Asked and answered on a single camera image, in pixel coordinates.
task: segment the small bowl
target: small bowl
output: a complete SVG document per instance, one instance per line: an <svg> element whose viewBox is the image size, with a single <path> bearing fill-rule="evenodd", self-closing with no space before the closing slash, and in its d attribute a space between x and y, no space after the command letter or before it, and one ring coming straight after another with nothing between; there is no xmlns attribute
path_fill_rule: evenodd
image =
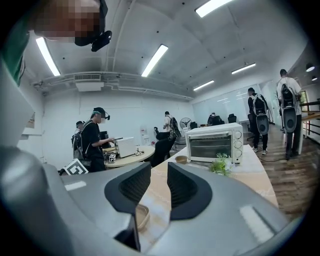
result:
<svg viewBox="0 0 320 256"><path fill-rule="evenodd" d="M178 164L183 164L185 165L187 163L188 157L186 157L185 155L179 155L175 158L175 161Z"/></svg>

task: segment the black t-shirt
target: black t-shirt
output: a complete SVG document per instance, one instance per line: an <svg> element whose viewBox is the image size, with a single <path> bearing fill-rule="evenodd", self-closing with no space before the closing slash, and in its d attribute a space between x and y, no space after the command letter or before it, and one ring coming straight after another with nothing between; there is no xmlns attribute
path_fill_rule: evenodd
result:
<svg viewBox="0 0 320 256"><path fill-rule="evenodd" d="M85 126L82 131L82 154L85 155L87 150L87 156L89 158L104 158L102 149L99 146L93 147L92 144L100 141L100 130L99 126L91 122Z"/></svg>

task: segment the ceiling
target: ceiling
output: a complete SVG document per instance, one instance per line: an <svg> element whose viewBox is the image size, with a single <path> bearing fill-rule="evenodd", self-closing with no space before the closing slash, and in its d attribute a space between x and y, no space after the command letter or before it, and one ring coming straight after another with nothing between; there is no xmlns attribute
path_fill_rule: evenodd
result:
<svg viewBox="0 0 320 256"><path fill-rule="evenodd" d="M313 64L315 69L310 72L306 72L306 65L308 63ZM288 72L288 75L289 77L298 79L302 88L320 83L320 61L311 43L306 46L300 58ZM318 79L316 81L312 81L313 76Z"/></svg>
<svg viewBox="0 0 320 256"><path fill-rule="evenodd" d="M272 65L275 47L283 36L281 11L270 0L233 0L200 18L195 9L206 0L107 0L106 29L110 44L98 52L91 46L48 41L61 76L53 77L31 35L25 51L26 74L38 90L54 92L75 88L74 73L97 72L105 85L143 88L194 98L192 89L253 62ZM168 51L150 75L145 67L164 44Z"/></svg>

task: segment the potted plant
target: potted plant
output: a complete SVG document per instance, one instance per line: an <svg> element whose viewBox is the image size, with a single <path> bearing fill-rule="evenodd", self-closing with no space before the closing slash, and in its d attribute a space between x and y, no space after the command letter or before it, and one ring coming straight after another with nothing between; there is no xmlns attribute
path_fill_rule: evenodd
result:
<svg viewBox="0 0 320 256"><path fill-rule="evenodd" d="M210 171L224 176L229 176L235 164L231 162L230 156L227 154L218 153L217 160L213 161L210 166Z"/></svg>

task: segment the toaster oven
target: toaster oven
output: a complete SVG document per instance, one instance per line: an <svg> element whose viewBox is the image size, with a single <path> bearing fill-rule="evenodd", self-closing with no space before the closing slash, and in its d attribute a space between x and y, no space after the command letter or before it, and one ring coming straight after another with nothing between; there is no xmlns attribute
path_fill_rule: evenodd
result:
<svg viewBox="0 0 320 256"><path fill-rule="evenodd" d="M243 158L243 127L238 123L192 129L185 133L185 141L191 161L212 162L218 154L226 154L239 164Z"/></svg>

